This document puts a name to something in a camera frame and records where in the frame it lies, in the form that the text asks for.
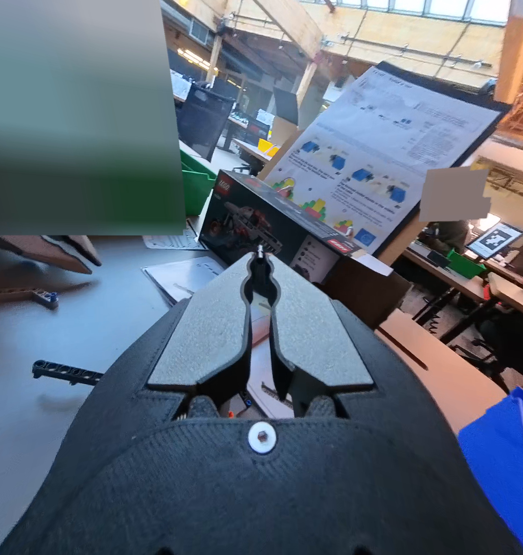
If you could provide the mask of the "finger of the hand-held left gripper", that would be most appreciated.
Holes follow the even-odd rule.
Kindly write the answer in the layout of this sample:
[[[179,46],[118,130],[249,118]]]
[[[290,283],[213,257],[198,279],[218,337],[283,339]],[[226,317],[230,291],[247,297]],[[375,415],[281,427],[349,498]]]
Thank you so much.
[[[44,240],[60,247],[66,254],[78,255],[95,266],[102,266],[95,247],[86,235],[44,235]]]
[[[93,273],[77,255],[42,236],[0,236],[0,249],[73,273]]]

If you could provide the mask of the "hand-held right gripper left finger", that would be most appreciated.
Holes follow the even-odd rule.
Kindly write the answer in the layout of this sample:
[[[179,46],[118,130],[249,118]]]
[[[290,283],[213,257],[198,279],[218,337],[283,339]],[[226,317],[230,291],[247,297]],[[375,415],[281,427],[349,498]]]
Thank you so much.
[[[188,300],[147,380],[150,390],[205,395],[220,406],[246,388],[253,261],[253,253],[244,255]]]

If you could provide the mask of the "black lego pin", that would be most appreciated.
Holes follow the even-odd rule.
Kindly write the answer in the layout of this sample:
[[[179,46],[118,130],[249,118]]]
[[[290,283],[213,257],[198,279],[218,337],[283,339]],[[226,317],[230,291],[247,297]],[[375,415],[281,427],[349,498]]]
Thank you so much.
[[[271,298],[270,267],[264,251],[264,246],[256,247],[255,258],[251,262],[251,284],[253,292],[267,300]]]

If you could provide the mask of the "grey lego assembly blue pins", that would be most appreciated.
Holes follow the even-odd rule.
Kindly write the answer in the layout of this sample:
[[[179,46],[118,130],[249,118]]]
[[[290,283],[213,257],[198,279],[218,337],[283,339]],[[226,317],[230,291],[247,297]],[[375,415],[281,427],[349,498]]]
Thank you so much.
[[[47,309],[58,307],[59,295],[41,288],[0,288],[0,302],[32,301]]]

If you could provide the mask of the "lego sticker sheet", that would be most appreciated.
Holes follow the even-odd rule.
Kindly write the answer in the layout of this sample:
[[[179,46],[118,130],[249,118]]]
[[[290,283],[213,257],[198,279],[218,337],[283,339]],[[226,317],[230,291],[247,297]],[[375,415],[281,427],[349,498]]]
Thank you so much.
[[[182,235],[143,235],[142,240],[149,249],[203,251],[206,247],[198,239],[191,226],[187,226]]]

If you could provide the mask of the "black lego beam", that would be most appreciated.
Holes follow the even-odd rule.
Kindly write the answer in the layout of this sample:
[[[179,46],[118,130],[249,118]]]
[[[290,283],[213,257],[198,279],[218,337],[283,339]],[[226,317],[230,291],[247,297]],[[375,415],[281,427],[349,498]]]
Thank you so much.
[[[37,360],[31,369],[34,378],[41,377],[63,380],[71,385],[83,384],[94,387],[103,377],[103,373],[68,366],[56,362]]]

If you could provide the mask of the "black lego set box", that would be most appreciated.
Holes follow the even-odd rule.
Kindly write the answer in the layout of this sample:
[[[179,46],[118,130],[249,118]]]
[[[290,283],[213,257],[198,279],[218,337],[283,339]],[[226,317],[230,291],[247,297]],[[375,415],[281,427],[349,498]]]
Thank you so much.
[[[257,177],[227,170],[217,175],[199,239],[228,265],[262,247],[320,284],[337,264],[356,261],[339,232]]]

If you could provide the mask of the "white paper slip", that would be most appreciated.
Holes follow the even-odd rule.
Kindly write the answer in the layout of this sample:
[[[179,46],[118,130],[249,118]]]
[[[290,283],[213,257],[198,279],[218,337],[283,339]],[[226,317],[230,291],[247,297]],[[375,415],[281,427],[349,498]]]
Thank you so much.
[[[390,266],[361,250],[352,253],[350,258],[357,261],[365,268],[368,268],[369,270],[385,277],[389,276],[393,272]]]

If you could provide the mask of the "green plastic bin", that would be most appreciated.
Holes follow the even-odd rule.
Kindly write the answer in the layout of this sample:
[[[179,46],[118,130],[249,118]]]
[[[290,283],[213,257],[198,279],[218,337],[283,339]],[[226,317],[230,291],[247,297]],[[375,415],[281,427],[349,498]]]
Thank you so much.
[[[199,216],[217,178],[217,173],[203,158],[180,150],[185,213],[188,217]]]

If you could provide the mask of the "small green bin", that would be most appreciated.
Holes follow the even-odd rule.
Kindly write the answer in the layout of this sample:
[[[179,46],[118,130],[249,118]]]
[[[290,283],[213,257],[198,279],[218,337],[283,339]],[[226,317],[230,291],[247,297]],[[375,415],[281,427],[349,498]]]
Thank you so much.
[[[446,258],[449,262],[449,270],[469,280],[487,271],[487,267],[484,265],[467,259],[453,249],[448,253]]]

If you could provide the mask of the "black mesh chair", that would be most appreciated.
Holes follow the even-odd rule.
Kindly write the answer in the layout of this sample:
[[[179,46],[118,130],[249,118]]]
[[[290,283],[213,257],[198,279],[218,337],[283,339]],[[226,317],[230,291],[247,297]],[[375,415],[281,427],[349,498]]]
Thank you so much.
[[[176,115],[179,140],[210,162],[234,103],[206,82],[192,83]]]

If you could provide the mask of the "long work table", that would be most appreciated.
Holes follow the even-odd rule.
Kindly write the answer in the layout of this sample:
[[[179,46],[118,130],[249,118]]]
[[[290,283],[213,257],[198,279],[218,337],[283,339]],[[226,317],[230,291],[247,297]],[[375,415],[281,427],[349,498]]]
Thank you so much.
[[[423,256],[425,249],[418,245],[416,247],[416,250],[408,247],[402,255],[435,275],[442,282],[448,284],[445,302],[437,299],[413,317],[419,325],[424,326],[431,321],[441,308],[449,303],[455,291],[471,298],[478,306],[483,305],[489,300],[496,299],[497,302],[507,304],[523,314],[522,288],[497,274],[489,273],[486,280],[478,276],[472,279],[465,278],[450,269],[443,269],[433,265],[430,260]]]

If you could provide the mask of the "monitor showing square tag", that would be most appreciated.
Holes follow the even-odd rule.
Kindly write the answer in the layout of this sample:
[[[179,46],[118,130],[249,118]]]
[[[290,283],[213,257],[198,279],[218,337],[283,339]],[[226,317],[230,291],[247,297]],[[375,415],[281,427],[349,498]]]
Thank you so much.
[[[502,221],[466,245],[479,259],[488,260],[523,236],[523,230]]]

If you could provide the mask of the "printed instruction sheet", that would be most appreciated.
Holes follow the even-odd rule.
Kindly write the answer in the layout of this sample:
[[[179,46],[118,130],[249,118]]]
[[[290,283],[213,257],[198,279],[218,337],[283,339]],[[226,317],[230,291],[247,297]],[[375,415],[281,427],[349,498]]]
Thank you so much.
[[[371,67],[262,180],[373,255],[420,203],[427,172],[450,168],[493,117]]]

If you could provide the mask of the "blue plastic bin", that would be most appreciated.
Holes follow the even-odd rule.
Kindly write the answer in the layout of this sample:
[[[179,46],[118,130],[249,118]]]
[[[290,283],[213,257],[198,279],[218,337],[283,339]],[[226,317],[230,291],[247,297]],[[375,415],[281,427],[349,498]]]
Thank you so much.
[[[458,441],[490,503],[523,545],[523,389],[462,428]]]

